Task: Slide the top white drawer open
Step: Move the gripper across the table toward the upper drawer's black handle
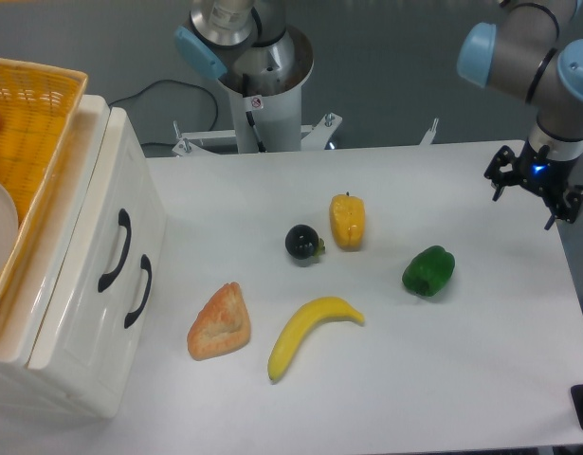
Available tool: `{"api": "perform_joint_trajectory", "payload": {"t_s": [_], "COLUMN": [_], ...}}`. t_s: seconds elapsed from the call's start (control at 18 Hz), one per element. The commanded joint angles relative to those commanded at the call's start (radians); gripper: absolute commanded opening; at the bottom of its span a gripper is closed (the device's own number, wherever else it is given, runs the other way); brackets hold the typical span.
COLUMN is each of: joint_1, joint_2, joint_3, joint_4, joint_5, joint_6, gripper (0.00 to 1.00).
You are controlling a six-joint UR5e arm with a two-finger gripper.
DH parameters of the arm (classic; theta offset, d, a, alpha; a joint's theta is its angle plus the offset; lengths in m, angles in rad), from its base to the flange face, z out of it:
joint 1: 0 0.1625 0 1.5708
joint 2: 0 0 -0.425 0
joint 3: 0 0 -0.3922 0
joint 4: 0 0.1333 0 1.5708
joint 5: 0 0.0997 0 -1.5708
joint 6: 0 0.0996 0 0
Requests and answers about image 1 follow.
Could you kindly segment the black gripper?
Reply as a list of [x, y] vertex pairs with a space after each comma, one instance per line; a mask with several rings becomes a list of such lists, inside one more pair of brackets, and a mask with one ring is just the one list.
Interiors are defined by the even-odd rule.
[[578, 158], [554, 159], [554, 151], [548, 145], [536, 149], [526, 140], [519, 157], [516, 157], [509, 146], [503, 145], [483, 174], [494, 189], [494, 202], [500, 199], [506, 187], [513, 186], [541, 197], [551, 213], [545, 230], [550, 230], [556, 221], [573, 224], [583, 204], [583, 185], [569, 185]]

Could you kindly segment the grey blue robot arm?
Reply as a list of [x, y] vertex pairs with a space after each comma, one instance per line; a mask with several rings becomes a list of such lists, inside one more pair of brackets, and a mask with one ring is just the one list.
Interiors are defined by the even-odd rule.
[[[519, 153], [502, 147], [485, 170], [496, 193], [519, 186], [539, 197], [551, 221], [575, 222], [583, 186], [570, 174], [583, 154], [583, 40], [563, 49], [560, 32], [577, 1], [505, 1], [499, 26], [480, 23], [465, 38], [458, 74], [537, 108]], [[301, 89], [314, 66], [307, 37], [287, 23], [281, 1], [195, 1], [174, 34], [183, 60], [228, 93], [240, 153], [323, 147], [338, 126], [325, 116], [301, 129]]]

